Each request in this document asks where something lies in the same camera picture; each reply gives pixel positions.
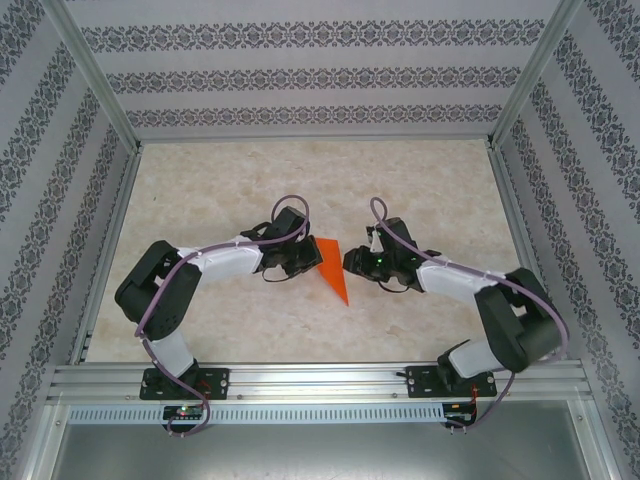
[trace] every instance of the patterned wallpaper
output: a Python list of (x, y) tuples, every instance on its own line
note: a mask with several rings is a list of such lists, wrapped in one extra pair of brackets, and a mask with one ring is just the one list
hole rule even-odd
[(585, 2), (502, 146), (623, 478), (640, 478), (639, 18)]
[(488, 134), (557, 0), (70, 1), (143, 139)]
[(0, 2), (0, 479), (66, 363), (128, 154), (35, 0)]

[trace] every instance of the black mounting bracket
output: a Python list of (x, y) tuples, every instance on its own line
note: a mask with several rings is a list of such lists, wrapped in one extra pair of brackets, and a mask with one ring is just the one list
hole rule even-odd
[(406, 379), (409, 398), (473, 397), (474, 387), (476, 397), (495, 397), (498, 394), (491, 372), (480, 373), (450, 387), (442, 381), (437, 365), (412, 365), (396, 375)]
[[(191, 386), (208, 400), (226, 400), (229, 391), (228, 368), (198, 368)], [(179, 387), (157, 368), (147, 368), (140, 386), (141, 400), (198, 400), (192, 393)]]

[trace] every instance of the orange triangular object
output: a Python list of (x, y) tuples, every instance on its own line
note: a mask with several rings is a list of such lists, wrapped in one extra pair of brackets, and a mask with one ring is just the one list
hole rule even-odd
[(344, 272), (342, 270), (342, 255), (337, 240), (331, 238), (317, 238), (316, 244), (322, 254), (322, 263), (318, 265), (320, 275), (327, 283), (340, 295), (344, 303), (349, 306), (349, 296), (347, 295), (347, 285), (344, 282)]

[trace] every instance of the beige tabletop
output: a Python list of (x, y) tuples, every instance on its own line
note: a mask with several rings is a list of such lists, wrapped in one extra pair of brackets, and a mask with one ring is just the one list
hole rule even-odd
[[(176, 247), (226, 241), (269, 219), (297, 193), (311, 233), (342, 253), (366, 243), (369, 198), (405, 220), (421, 249), (494, 271), (518, 266), (484, 143), (261, 142), (145, 147), (88, 361), (147, 361), (113, 295), (156, 240)], [(390, 294), (345, 272), (350, 306), (312, 270), (265, 283), (259, 275), (198, 290), (181, 330), (199, 361), (435, 360), (483, 336), (477, 312), (436, 294)]]

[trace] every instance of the aluminum frame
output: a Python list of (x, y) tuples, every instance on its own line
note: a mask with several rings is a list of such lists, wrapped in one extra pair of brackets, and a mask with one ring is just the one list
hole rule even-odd
[(47, 17), (53, 22), (64, 44), (73, 55), (73, 59), (84, 75), (85, 80), (100, 101), (100, 105), (107, 113), (111, 124), (118, 132), (118, 136), (127, 149), (127, 153), (131, 153), (139, 146), (140, 139), (127, 118), (127, 114), (118, 102), (106, 75), (91, 52), (84, 35), (69, 12), (65, 1), (43, 0), (41, 4), (47, 13)]
[[(212, 401), (212, 409), (274, 405), (287, 411), (301, 405), (407, 405), (440, 402), (441, 398), (410, 399), (405, 379), (396, 375), (408, 365), (433, 362), (342, 364), (203, 364), (229, 368), (228, 399)], [(55, 468), (69, 412), (78, 405), (164, 405), (143, 401), (138, 393), (145, 363), (88, 363), (55, 369), (42, 419), (26, 458), (22, 479), (50, 479)], [(498, 390), (508, 372), (495, 374)], [(469, 400), (446, 399), (446, 402)], [(488, 403), (492, 399), (478, 399)], [(504, 401), (567, 402), (589, 474), (594, 479), (620, 479), (620, 472), (580, 360), (536, 365), (516, 377)]]
[[(335, 364), (202, 364), (205, 368), (230, 370), (224, 404), (328, 404), (328, 403), (420, 403), (464, 402), (456, 399), (410, 399), (405, 379), (397, 376), (408, 365), (435, 365), (434, 362), (335, 363)], [(47, 395), (48, 405), (118, 405), (140, 400), (142, 374), (146, 363), (87, 363), (56, 368)], [(508, 372), (495, 374), (500, 391)], [(516, 377), (506, 401), (588, 400), (591, 387), (579, 360), (532, 366)], [(491, 399), (478, 399), (481, 402)]]
[(520, 110), (580, 5), (582, 5), (580, 0), (560, 0), (558, 3), (490, 134), (493, 146), (499, 147), (509, 136), (509, 131), (518, 118)]
[(109, 278), (109, 271), (111, 270), (111, 264), (113, 263), (113, 259), (116, 255), (116, 246), (118, 245), (120, 232), (122, 231), (122, 225), (124, 224), (124, 218), (129, 207), (129, 200), (131, 199), (133, 185), (138, 174), (138, 168), (140, 167), (142, 153), (143, 147), (136, 147), (129, 154), (124, 174), (123, 188), (116, 200), (115, 214), (111, 224), (109, 225), (109, 231), (105, 240), (105, 248), (98, 259), (96, 278), (91, 286), (91, 291), (89, 292), (89, 298), (87, 299), (87, 305), (84, 311), (85, 313), (78, 329), (76, 343), (73, 345), (71, 363), (76, 365), (83, 360), (83, 354), (85, 353), (86, 348), (88, 348), (87, 336), (95, 327), (96, 320), (98, 319), (100, 305), (102, 304), (104, 291)]

